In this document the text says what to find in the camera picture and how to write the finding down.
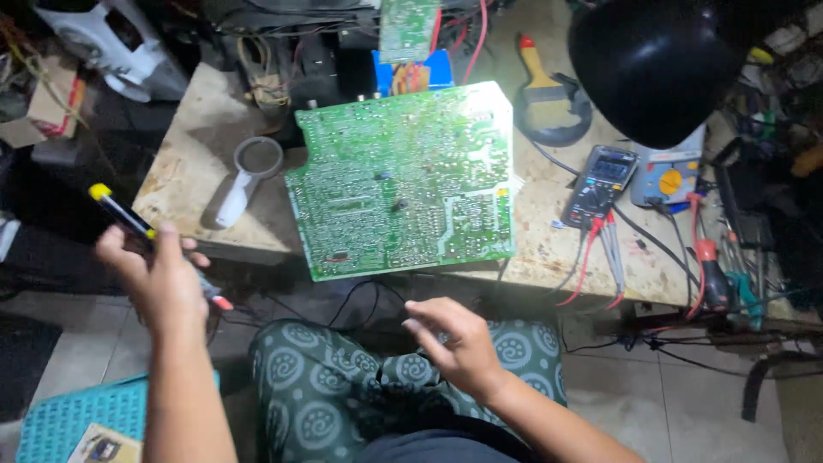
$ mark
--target electronic component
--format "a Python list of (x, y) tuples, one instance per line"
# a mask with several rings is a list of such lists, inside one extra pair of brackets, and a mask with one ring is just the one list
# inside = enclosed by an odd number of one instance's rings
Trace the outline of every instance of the electronic component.
[(380, 7), (381, 63), (425, 61), (440, 0), (383, 0)]
[(512, 107), (495, 82), (295, 117), (309, 160), (286, 185), (314, 281), (514, 253)]
[(640, 161), (637, 178), (631, 186), (631, 202), (650, 206), (649, 199), (662, 204), (683, 203), (697, 186), (697, 168), (703, 156), (706, 124), (701, 124), (686, 140), (671, 149), (656, 150), (632, 143)]
[(592, 148), (560, 220), (580, 228), (584, 220), (603, 218), (629, 183), (637, 161), (631, 151), (603, 145)]

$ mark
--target yellow tool handle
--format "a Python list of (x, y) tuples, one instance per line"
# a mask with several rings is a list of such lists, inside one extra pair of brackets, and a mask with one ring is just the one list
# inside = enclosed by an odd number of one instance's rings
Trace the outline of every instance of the yellow tool handle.
[(532, 83), (528, 84), (526, 88), (557, 87), (561, 85), (558, 81), (548, 77), (543, 71), (540, 56), (537, 54), (537, 49), (534, 48), (534, 42), (525, 34), (520, 36), (520, 55), (523, 57), (523, 62), (526, 63), (529, 73), (532, 74)]

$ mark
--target yellow brush handle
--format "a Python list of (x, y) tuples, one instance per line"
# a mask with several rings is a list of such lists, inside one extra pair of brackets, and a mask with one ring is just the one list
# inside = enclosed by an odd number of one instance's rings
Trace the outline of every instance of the yellow brush handle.
[(543, 72), (543, 66), (540, 64), (540, 56), (537, 55), (536, 48), (521, 48), (520, 54), (523, 56), (523, 61), (526, 63), (528, 71), (532, 74), (532, 83), (528, 84), (526, 88), (557, 87), (560, 85), (560, 83), (548, 77), (546, 73)]

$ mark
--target electronic device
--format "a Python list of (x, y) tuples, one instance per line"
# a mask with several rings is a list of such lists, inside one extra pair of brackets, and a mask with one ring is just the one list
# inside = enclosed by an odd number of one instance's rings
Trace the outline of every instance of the electronic device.
[(285, 174), (314, 281), (514, 253), (512, 106), (495, 82), (295, 112)]
[(183, 98), (188, 77), (132, 0), (106, 0), (88, 11), (43, 0), (32, 8), (112, 90), (141, 103)]
[(700, 157), (703, 156), (703, 138), (706, 124), (701, 124), (679, 145), (656, 150), (632, 143), (631, 151), (639, 157), (639, 168), (631, 184), (631, 202), (650, 206), (649, 200), (661, 204), (684, 203), (686, 194), (695, 190)]
[(603, 218), (620, 198), (637, 164), (638, 156), (631, 151), (593, 147), (560, 220), (569, 227), (581, 228), (586, 221)]

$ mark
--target green circuit board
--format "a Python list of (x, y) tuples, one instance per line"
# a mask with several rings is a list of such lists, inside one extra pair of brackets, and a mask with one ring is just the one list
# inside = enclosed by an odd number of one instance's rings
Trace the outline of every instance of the green circuit board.
[(425, 61), (440, 0), (383, 0), (380, 6), (380, 62)]
[(312, 279), (514, 253), (512, 107), (495, 82), (295, 112), (286, 173)]

